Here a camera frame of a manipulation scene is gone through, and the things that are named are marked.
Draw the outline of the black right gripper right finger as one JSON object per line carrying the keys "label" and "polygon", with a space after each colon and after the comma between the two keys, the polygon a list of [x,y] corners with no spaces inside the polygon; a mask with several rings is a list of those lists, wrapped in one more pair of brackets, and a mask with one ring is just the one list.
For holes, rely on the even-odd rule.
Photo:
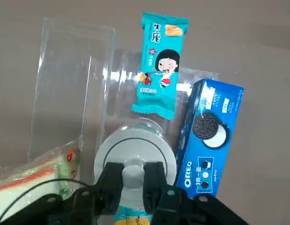
{"label": "black right gripper right finger", "polygon": [[246,225],[247,222],[210,194],[194,199],[167,184],[161,162],[146,163],[143,204],[152,225]]}

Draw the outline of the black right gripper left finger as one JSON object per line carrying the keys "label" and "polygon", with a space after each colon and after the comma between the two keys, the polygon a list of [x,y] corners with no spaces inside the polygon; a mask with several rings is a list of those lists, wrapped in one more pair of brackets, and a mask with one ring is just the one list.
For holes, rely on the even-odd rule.
{"label": "black right gripper left finger", "polygon": [[[123,189],[122,163],[107,163],[96,184],[79,180],[52,179],[29,188],[15,198],[0,215],[0,225],[95,225],[101,215],[114,215]],[[7,212],[25,195],[48,183],[70,181],[81,188],[66,200],[58,194],[46,194],[14,215]]]}

